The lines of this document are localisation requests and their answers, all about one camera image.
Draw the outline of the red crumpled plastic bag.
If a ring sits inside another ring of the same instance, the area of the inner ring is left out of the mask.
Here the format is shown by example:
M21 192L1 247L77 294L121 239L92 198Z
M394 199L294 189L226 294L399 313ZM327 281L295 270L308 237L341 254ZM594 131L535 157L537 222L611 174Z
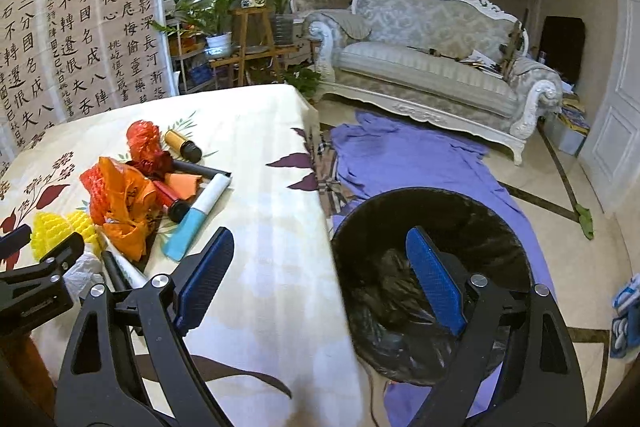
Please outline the red crumpled plastic bag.
M126 132L130 164L148 178L163 180L172 170L172 156L160 144L160 129L151 121L137 120Z

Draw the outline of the green cloth on floor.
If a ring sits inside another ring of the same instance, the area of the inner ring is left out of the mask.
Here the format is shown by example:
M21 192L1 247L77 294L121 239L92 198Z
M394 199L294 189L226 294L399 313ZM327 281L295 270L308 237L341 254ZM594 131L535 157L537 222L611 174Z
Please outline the green cloth on floor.
M585 238L592 241L594 237L594 228L591 211L583 205L576 204L574 206L574 213Z

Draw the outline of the ornate white grey sofa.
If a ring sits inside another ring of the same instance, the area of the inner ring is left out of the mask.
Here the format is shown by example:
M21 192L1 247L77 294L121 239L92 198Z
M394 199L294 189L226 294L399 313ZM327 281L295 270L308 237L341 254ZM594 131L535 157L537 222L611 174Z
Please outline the ornate white grey sofa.
M520 165L539 117L559 110L561 78L527 57L524 24L488 0L352 0L303 30L338 95L507 147Z

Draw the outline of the floral cream tablecloth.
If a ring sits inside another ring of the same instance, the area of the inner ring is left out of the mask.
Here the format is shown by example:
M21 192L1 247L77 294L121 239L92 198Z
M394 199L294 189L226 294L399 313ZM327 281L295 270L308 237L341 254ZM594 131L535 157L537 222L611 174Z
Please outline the floral cream tablecloth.
M346 323L326 217L308 158L318 115L284 84L181 95L60 124L1 179L1 221L32 223L86 205L80 175L124 159L130 124L185 131L204 164L231 173L193 243L220 227L234 257L202 325L186 336L199 360L232 367L209 389L238 426L369 426L371 389Z

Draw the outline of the black trash bin with liner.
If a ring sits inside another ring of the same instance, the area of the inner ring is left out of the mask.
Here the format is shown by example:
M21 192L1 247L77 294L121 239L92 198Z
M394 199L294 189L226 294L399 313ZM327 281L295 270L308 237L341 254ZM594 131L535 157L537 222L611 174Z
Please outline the black trash bin with liner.
M332 251L357 355L382 376L433 386L471 321L473 274L532 283L525 249L494 210L433 187L376 195L336 228Z

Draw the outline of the red honeycomb paper ball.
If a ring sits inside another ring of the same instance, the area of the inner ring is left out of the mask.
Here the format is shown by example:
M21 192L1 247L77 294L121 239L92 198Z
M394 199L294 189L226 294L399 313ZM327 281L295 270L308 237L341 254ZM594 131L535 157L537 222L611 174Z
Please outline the red honeycomb paper ball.
M104 225L106 213L110 210L110 202L100 166L92 166L81 173L79 179L90 196L89 213L92 221L96 225Z

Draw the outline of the small orange paper piece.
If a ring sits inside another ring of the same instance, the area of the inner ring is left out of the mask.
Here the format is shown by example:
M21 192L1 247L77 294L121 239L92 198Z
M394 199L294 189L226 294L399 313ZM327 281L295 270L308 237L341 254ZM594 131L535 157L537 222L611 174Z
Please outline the small orange paper piece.
M191 199L198 195L201 181L201 176L184 172L168 172L164 178L164 183L181 199Z

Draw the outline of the orange plastic bag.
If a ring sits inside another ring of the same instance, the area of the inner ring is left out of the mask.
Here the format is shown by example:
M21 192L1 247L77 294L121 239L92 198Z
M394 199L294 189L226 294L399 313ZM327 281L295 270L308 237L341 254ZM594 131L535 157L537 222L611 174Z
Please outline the orange plastic bag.
M140 261L160 211L155 185L138 169L112 158L100 157L98 167L108 202L102 231L129 261Z

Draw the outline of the grey storage box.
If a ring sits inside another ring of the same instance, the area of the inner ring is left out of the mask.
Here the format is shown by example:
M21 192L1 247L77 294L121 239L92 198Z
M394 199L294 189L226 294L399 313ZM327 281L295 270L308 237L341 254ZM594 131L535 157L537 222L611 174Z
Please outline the grey storage box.
M544 118L544 134L561 152L577 156L590 131L586 109L578 96L564 93L560 109Z

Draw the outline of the calligraphy folding screen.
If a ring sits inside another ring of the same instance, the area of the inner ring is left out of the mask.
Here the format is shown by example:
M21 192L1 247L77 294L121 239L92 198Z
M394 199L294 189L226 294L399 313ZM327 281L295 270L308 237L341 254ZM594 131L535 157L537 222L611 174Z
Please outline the calligraphy folding screen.
M177 94L163 0L1 0L1 160L50 127Z

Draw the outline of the red tube black cap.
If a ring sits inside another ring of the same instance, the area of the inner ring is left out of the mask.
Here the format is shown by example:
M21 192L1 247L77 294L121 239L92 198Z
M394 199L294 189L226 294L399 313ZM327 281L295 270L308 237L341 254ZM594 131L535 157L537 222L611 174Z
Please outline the red tube black cap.
M156 198L162 205L167 217L174 223L180 223L191 209L191 205L182 199L171 187L160 180L153 180Z

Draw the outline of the yellow honeycomb paper ball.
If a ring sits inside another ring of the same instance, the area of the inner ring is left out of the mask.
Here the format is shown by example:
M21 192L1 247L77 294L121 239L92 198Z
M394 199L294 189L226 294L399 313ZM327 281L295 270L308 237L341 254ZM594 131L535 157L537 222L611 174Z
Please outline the yellow honeycomb paper ball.
M101 239L85 211L75 210L66 217L53 212L37 212L30 239L34 259L40 261L46 257L49 251L61 244L72 233L79 233L82 236L90 254L97 256L101 252Z

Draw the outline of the gold tube black cap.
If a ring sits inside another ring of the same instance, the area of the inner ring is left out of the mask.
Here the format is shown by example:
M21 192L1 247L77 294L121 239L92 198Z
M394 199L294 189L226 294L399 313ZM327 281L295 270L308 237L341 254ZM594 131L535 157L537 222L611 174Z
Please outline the gold tube black cap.
M171 150L177 152L185 160L197 164L202 159L202 150L192 140L186 139L177 131L167 130L164 134L164 140Z

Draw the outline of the white and cyan tube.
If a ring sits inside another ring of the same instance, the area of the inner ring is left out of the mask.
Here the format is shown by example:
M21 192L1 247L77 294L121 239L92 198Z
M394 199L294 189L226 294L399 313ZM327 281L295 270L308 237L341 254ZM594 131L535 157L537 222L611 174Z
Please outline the white and cyan tube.
M178 224L174 234L163 246L163 254L166 257L179 262L186 255L209 213L227 190L230 182L231 176L218 173L207 183L201 195L195 199L190 210Z

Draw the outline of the white potted green plant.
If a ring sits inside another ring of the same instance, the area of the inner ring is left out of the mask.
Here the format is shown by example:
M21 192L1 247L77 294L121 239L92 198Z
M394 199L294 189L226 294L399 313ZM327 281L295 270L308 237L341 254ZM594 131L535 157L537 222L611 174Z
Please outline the white potted green plant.
M173 25L152 20L151 26L165 35L214 38L227 33L230 6L233 0L179 0Z

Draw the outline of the blue white shoes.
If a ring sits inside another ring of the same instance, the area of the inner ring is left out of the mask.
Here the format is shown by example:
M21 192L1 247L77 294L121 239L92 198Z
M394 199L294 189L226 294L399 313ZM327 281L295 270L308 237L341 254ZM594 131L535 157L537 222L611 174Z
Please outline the blue white shoes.
M634 274L612 301L610 355L626 358L639 349L639 274Z

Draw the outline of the plaid cloth on floor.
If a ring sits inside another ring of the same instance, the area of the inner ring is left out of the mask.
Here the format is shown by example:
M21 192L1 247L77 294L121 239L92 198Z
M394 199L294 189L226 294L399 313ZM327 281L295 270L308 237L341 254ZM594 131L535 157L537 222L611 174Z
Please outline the plaid cloth on floor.
M320 202L327 218L341 215L356 195L338 179L338 155L332 139L332 126L320 124L318 139L314 141L314 173L318 182Z

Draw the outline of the purple cloth on floor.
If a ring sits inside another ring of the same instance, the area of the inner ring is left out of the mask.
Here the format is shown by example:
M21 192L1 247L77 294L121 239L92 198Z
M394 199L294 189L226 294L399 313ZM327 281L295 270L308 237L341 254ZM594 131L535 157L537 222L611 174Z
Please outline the purple cloth on floor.
M550 284L532 226L484 163L486 147L360 112L331 133L352 201L335 218L334 260L357 355L388 381L390 423L405 426L442 379L457 339L439 325L405 253L422 227L466 269L514 289Z

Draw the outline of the white panel door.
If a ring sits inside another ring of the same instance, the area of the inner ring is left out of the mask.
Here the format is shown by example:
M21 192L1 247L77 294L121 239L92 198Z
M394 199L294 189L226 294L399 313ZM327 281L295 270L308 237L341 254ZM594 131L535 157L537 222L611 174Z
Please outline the white panel door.
M602 210L614 212L639 176L639 0L617 0L608 84L579 161Z

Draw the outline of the white black pen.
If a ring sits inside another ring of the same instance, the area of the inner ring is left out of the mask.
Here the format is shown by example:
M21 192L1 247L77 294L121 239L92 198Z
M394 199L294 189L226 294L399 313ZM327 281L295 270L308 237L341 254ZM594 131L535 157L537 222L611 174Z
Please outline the white black pen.
M102 261L115 291L138 289L149 280L107 239Z

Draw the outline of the wooden plant stand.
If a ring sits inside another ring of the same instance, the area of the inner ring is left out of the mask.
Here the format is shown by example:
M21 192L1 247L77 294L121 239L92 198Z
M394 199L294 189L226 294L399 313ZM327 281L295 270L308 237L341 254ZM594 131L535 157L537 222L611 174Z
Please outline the wooden plant stand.
M208 61L213 73L224 68L229 82L234 87L250 84L247 77L251 61L268 61L268 66L279 78L282 60L297 50L294 44L277 44L271 25L271 11L268 8L239 8L231 12L232 23L239 25L238 34L232 38L231 55L223 58L211 58Z

